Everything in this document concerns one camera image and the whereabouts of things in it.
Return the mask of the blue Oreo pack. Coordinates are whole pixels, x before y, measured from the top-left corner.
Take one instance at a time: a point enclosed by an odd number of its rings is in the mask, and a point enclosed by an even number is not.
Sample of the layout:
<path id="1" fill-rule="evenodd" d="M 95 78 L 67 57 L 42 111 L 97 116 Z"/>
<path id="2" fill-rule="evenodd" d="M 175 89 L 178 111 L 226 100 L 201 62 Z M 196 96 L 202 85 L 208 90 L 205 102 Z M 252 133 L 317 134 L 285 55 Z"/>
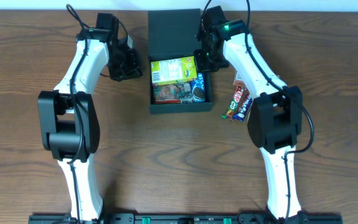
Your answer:
<path id="1" fill-rule="evenodd" d="M 204 103 L 206 99 L 204 87 L 204 74 L 198 73 L 197 77 L 191 81 L 191 95 L 194 103 Z"/>

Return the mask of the brown chocolate box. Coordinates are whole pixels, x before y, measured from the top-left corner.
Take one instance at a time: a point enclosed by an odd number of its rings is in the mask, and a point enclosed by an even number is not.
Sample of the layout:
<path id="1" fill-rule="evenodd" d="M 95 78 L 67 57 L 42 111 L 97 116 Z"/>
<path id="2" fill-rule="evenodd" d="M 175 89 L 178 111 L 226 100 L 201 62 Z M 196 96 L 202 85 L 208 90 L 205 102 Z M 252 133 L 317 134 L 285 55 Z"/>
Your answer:
<path id="1" fill-rule="evenodd" d="M 235 86 L 241 86 L 241 87 L 243 87 L 243 88 L 246 87 L 244 81 L 242 80 L 242 78 L 241 78 L 241 76 L 239 75 L 238 72 L 236 72 L 235 75 L 234 75 L 233 85 L 235 85 Z"/>

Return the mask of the yellow green snack box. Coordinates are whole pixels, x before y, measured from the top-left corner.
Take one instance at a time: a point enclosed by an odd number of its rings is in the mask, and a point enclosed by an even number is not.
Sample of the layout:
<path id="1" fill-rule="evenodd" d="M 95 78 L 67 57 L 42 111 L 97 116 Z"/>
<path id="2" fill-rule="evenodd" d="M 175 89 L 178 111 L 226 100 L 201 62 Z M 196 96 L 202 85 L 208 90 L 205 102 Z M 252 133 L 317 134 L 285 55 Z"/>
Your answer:
<path id="1" fill-rule="evenodd" d="M 194 56 L 154 61 L 150 68 L 155 86 L 188 82 L 197 77 Z"/>

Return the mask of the black cardboard box with lid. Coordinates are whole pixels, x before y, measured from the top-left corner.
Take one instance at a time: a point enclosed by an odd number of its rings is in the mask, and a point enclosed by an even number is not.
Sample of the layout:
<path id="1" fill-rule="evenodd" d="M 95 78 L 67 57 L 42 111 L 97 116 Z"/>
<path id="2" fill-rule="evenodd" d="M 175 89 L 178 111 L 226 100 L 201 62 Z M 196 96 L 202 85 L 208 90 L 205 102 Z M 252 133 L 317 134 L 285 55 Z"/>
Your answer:
<path id="1" fill-rule="evenodd" d="M 149 62 L 193 56 L 194 51 L 201 48 L 201 43 L 195 37 L 200 17 L 200 9 L 149 11 Z M 209 73 L 204 74 L 204 86 L 204 103 L 156 104 L 154 87 L 150 84 L 150 114 L 210 111 L 213 107 L 213 96 Z"/>

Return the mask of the green snack bag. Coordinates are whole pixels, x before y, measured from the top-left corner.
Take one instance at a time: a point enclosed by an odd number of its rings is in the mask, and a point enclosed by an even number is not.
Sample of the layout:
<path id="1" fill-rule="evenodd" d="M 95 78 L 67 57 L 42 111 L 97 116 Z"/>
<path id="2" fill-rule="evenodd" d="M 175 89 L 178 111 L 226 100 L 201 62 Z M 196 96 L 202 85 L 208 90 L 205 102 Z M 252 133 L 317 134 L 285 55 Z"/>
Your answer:
<path id="1" fill-rule="evenodd" d="M 192 103 L 190 83 L 174 83 L 154 87 L 155 104 L 186 104 Z"/>

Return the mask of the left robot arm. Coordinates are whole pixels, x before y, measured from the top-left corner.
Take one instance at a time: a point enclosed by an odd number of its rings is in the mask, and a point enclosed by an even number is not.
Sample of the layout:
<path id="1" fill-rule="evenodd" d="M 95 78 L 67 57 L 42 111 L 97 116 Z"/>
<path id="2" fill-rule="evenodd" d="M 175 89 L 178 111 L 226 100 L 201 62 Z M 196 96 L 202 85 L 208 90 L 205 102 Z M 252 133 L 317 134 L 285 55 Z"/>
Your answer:
<path id="1" fill-rule="evenodd" d="M 94 169 L 100 127 L 93 93 L 104 68 L 117 82 L 141 77 L 140 59 L 130 36 L 119 37 L 124 25 L 116 16 L 100 12 L 90 27 L 71 6 L 67 9 L 81 26 L 76 53 L 61 82 L 40 92 L 38 108 L 42 144 L 65 175 L 71 212 L 31 215 L 29 223 L 106 223 Z"/>

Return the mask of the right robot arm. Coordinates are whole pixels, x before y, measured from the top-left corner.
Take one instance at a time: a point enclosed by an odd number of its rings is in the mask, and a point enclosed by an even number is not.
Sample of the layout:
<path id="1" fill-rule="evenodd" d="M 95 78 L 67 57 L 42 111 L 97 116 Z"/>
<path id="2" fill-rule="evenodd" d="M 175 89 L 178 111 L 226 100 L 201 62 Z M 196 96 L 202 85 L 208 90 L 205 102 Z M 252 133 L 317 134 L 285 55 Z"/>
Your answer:
<path id="1" fill-rule="evenodd" d="M 278 221 L 301 211 L 296 196 L 293 155 L 301 133 L 302 93 L 289 87 L 268 66 L 257 50 L 249 25 L 229 21 L 220 6 L 205 8 L 196 39 L 197 70 L 217 72 L 232 65 L 252 98 L 247 119 L 249 136 L 264 158 L 269 212 Z"/>

